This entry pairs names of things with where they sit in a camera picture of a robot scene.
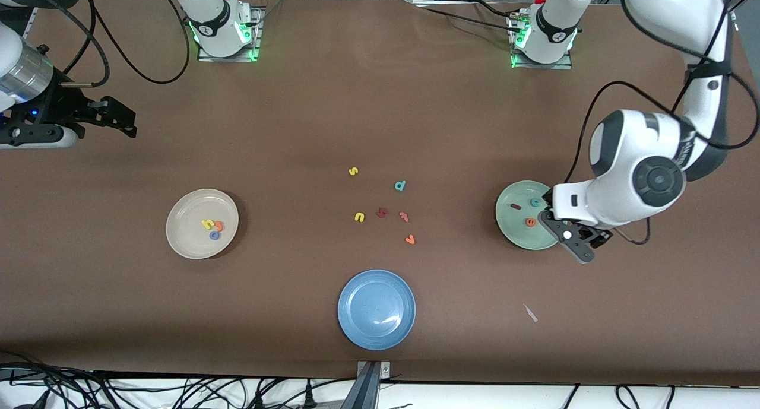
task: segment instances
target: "white floor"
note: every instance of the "white floor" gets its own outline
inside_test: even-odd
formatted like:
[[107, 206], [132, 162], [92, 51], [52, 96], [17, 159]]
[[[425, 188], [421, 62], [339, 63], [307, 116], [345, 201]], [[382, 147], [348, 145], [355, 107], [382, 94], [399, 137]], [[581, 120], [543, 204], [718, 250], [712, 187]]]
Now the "white floor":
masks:
[[[212, 386], [221, 385], [229, 380], [220, 379]], [[324, 380], [312, 381], [316, 385]], [[247, 392], [250, 401], [256, 390], [257, 379], [245, 380], [245, 392], [242, 385], [236, 383], [220, 393], [230, 399], [234, 406], [241, 406]], [[113, 381], [114, 385], [139, 388], [171, 388], [185, 384], [183, 379], [131, 379]], [[342, 400], [348, 393], [352, 382], [339, 382], [325, 387], [315, 388], [314, 398], [320, 403]], [[264, 404], [272, 407], [296, 393], [302, 392], [306, 380], [291, 379], [277, 385], [264, 396]], [[411, 404], [411, 409], [446, 409], [446, 408], [498, 408], [498, 409], [560, 409], [563, 407], [572, 385], [383, 385], [380, 391], [378, 409], [398, 409]], [[11, 386], [7, 381], [0, 383], [0, 409], [12, 409], [22, 404], [33, 404], [40, 397], [44, 388], [26, 385]], [[641, 409], [665, 409], [668, 387], [631, 387]], [[162, 393], [123, 392], [124, 398], [130, 400], [140, 409], [171, 409], [181, 390]], [[68, 394], [75, 403], [80, 403], [73, 393]], [[209, 395], [199, 392], [183, 404], [193, 407], [198, 401]], [[625, 392], [623, 400], [629, 407], [635, 407]], [[293, 400], [289, 406], [296, 407], [303, 403], [302, 396]], [[48, 409], [64, 409], [62, 400], [50, 397]], [[203, 403], [203, 409], [226, 409], [226, 403], [217, 399]], [[731, 408], [757, 409], [760, 407], [760, 390], [755, 388], [696, 388], [678, 387], [671, 409], [713, 409]], [[604, 408], [615, 409], [622, 406], [616, 399], [615, 387], [587, 385], [579, 388], [570, 408]]]

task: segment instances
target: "brown table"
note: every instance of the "brown table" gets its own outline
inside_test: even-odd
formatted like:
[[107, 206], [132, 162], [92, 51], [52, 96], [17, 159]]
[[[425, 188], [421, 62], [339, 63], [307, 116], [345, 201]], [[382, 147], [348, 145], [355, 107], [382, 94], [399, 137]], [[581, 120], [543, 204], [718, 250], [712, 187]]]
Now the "brown table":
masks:
[[[97, 0], [153, 77], [184, 57], [164, 1]], [[87, 21], [84, 1], [75, 12]], [[99, 36], [112, 78], [87, 93], [135, 109], [138, 138], [89, 128], [73, 149], [0, 152], [0, 344], [87, 369], [340, 377], [383, 359], [402, 379], [757, 385], [757, 144], [690, 183], [648, 245], [615, 238], [589, 265], [497, 228], [504, 187], [564, 178], [603, 84], [665, 103], [679, 90], [679, 55], [618, 7], [591, 7], [583, 27], [572, 71], [511, 69], [497, 28], [395, 0], [285, 0], [260, 62], [193, 62], [169, 86], [141, 81]], [[31, 40], [62, 68], [82, 36], [42, 11]], [[749, 79], [740, 47], [735, 62]], [[72, 75], [100, 72], [90, 49]], [[738, 139], [753, 113], [734, 86]], [[592, 122], [617, 108], [653, 110], [616, 88]], [[576, 179], [586, 164], [584, 152]], [[222, 255], [190, 261], [164, 223], [198, 188], [233, 195], [242, 225]], [[378, 219], [380, 206], [411, 222]], [[417, 301], [409, 337], [382, 353], [337, 324], [343, 285], [371, 268], [401, 274]]]

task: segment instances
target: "plate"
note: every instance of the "plate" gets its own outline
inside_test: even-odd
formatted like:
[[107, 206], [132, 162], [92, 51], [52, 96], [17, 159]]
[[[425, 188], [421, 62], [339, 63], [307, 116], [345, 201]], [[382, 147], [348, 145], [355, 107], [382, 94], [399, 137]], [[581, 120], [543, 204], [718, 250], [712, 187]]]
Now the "plate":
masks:
[[354, 276], [337, 303], [343, 333], [367, 350], [399, 345], [412, 330], [415, 316], [412, 290], [391, 271], [369, 270]]
[[[219, 239], [209, 236], [202, 221], [220, 220]], [[180, 198], [166, 218], [166, 239], [179, 255], [189, 259], [209, 258], [233, 241], [238, 227], [238, 211], [230, 196], [216, 189], [199, 189]]]
[[[496, 200], [496, 222], [509, 241], [529, 250], [548, 249], [556, 244], [557, 239], [540, 223], [536, 222], [534, 227], [525, 224], [529, 217], [538, 220], [539, 212], [546, 209], [543, 195], [548, 190], [549, 187], [541, 182], [524, 180], [515, 182], [502, 191]], [[540, 200], [537, 207], [530, 205], [533, 198]], [[516, 204], [521, 209], [517, 210], [511, 204]]]

